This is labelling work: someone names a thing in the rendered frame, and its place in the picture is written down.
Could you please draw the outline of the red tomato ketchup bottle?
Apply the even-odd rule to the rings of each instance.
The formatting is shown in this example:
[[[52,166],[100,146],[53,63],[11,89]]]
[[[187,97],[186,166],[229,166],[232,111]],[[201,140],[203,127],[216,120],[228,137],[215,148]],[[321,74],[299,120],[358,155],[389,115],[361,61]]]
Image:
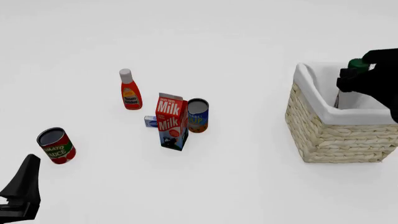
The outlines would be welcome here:
[[[127,110],[139,110],[142,108],[141,93],[132,78],[130,69],[124,68],[119,71],[121,77],[121,95],[123,104]]]

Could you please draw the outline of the woven basket with white liner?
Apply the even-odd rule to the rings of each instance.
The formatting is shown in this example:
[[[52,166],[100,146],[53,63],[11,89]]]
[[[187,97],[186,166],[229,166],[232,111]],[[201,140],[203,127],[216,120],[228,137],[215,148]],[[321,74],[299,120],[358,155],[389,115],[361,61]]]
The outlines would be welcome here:
[[[298,63],[285,120],[308,163],[381,162],[398,147],[398,123],[371,96],[342,93],[343,63]]]

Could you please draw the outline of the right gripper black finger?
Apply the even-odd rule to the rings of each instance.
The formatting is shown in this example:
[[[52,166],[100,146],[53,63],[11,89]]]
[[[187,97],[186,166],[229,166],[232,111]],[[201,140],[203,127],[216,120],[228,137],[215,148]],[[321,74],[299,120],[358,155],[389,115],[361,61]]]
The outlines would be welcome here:
[[[370,50],[369,52],[363,55],[362,61],[367,64],[398,63],[398,48]]]
[[[371,93],[373,71],[358,71],[357,68],[341,68],[336,86],[343,93]]]

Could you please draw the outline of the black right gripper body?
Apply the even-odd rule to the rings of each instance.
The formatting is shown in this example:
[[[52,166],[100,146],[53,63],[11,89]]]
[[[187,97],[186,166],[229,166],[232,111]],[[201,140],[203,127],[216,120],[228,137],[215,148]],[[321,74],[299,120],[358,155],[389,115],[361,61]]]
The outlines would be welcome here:
[[[383,104],[398,124],[398,64],[376,63],[372,70],[358,75],[358,83],[358,92]]]

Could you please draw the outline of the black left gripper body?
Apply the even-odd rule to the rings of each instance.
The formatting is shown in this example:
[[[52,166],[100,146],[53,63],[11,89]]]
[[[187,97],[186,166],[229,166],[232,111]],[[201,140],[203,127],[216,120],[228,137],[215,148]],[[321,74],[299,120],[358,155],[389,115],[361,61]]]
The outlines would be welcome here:
[[[34,220],[40,207],[40,199],[0,197],[0,221]]]

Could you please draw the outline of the blue and orange soup can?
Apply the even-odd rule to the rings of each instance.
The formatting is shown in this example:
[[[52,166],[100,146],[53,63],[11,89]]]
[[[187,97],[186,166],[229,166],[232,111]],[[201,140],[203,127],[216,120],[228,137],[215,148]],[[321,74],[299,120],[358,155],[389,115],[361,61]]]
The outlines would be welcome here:
[[[193,133],[202,133],[208,128],[209,104],[201,98],[188,101],[188,128]]]

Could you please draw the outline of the red tomato sauce can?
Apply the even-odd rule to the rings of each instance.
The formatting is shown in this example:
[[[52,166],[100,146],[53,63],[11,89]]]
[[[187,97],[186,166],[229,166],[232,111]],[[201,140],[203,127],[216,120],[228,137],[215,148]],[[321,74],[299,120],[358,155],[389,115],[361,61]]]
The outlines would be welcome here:
[[[54,164],[66,164],[76,155],[76,149],[63,128],[49,128],[41,132],[37,143]]]

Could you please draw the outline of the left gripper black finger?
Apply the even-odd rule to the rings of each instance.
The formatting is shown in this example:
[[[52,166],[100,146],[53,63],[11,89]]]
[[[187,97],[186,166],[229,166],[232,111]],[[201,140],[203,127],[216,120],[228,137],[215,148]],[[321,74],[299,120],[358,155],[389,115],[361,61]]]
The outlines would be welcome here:
[[[40,158],[28,154],[12,180],[0,191],[0,197],[40,203],[39,168]]]

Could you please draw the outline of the red and blue milk carton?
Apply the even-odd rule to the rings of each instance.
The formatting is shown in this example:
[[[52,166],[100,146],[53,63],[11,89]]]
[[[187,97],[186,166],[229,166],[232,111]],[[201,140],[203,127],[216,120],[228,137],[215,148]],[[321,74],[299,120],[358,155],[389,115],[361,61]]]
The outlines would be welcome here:
[[[162,147],[182,151],[188,138],[187,106],[181,96],[159,93],[155,115]]]

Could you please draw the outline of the salad dressing bottle green cap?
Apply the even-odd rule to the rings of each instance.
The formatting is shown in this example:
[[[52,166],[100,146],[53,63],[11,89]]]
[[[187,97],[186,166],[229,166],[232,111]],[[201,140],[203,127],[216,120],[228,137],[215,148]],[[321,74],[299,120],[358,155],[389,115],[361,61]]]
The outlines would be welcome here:
[[[351,78],[361,72],[367,72],[370,65],[362,61],[361,58],[351,59],[347,68],[340,70],[339,78]],[[344,93],[339,90],[335,104],[335,108],[340,110],[348,109],[376,109],[377,101],[371,96],[356,92]]]

